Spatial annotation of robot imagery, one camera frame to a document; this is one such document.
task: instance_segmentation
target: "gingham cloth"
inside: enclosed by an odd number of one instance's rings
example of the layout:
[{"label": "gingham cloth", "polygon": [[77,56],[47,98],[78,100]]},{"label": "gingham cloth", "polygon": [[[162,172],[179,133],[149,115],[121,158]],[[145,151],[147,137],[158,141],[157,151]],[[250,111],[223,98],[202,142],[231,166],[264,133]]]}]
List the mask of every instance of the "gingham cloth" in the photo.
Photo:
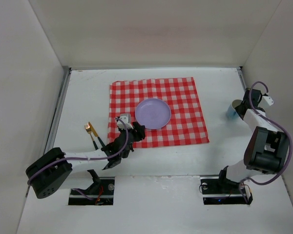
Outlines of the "gingham cloth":
[{"label": "gingham cloth", "polygon": [[159,130],[146,129],[146,138],[134,148],[208,143],[208,133],[193,78],[117,81],[110,86],[108,140],[118,135],[115,117],[130,113],[135,121],[137,105],[147,98],[165,101],[171,109],[169,123]]}]

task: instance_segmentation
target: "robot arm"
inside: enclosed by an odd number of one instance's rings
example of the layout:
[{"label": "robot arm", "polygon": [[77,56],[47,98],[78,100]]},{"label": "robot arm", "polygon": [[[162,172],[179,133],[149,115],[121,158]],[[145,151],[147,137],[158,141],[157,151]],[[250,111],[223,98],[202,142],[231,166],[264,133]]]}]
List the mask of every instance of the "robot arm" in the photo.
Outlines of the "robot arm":
[{"label": "robot arm", "polygon": [[78,185],[73,185],[73,180],[65,180],[70,174],[82,171],[88,171],[92,176],[93,183],[86,190],[94,192],[98,190],[100,179],[93,170],[94,163],[99,159],[108,159],[109,163],[104,170],[112,168],[121,162],[121,158],[128,157],[130,150],[133,151],[133,142],[145,138],[145,127],[137,122],[133,122],[134,127],[132,127],[129,122],[130,118],[125,118],[125,116],[122,115],[119,118],[120,135],[102,149],[86,153],[64,153],[60,148],[53,148],[30,165],[26,169],[26,174],[37,198],[46,198],[59,188],[76,188]]},{"label": "robot arm", "polygon": [[[220,171],[218,179],[220,187],[239,188],[240,183],[246,178],[260,174],[276,174],[285,164],[289,139],[284,132],[279,131],[251,108],[249,92],[250,90],[247,89],[243,101],[235,109],[249,125],[253,134],[245,150],[244,159]],[[260,106],[272,105],[271,97],[262,96],[259,90],[253,90],[251,99],[257,112],[265,117],[265,112]]]}]

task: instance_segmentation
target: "gold fork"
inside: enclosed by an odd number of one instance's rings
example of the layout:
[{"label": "gold fork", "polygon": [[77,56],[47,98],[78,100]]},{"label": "gold fork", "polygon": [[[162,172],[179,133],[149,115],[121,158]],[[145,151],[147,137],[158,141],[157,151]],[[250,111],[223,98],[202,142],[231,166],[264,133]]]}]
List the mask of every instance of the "gold fork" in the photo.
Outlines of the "gold fork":
[{"label": "gold fork", "polygon": [[84,125],[84,128],[86,129],[87,133],[90,134],[90,136],[91,136],[91,140],[92,140],[92,143],[93,143],[93,145],[94,145],[94,148],[95,148],[96,150],[98,150],[98,146],[97,146],[96,142],[94,141],[94,139],[93,139],[93,137],[92,137],[92,134],[91,134],[92,131],[91,131],[90,125],[89,125],[89,124],[85,124],[85,125]]},{"label": "gold fork", "polygon": [[92,124],[90,122],[88,122],[89,126],[90,126],[90,129],[93,133],[93,135],[99,140],[100,144],[105,147],[103,141],[101,140],[101,138],[99,137],[99,135],[97,134],[96,130],[94,130],[94,127],[92,127]]}]

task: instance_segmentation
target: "blue cup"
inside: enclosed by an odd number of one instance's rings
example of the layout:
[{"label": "blue cup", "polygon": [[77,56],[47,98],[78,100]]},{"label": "blue cup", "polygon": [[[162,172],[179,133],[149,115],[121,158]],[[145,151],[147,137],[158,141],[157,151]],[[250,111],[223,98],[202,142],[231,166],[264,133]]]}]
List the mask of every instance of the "blue cup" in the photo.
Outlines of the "blue cup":
[{"label": "blue cup", "polygon": [[242,100],[234,100],[231,105],[228,107],[226,116],[228,119],[236,119],[239,117],[238,113],[235,111],[235,108],[240,105]]}]

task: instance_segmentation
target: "white enclosure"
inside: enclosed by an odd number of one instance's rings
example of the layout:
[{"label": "white enclosure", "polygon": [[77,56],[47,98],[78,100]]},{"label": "white enclosure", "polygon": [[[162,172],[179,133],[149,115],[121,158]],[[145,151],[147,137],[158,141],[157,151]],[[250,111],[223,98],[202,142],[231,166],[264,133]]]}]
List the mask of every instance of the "white enclosure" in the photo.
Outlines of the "white enclosure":
[{"label": "white enclosure", "polygon": [[[247,85],[268,84],[268,116],[293,136],[293,0],[0,0],[0,234],[17,231],[62,66],[243,66]],[[284,178],[293,204],[293,161]]]}]

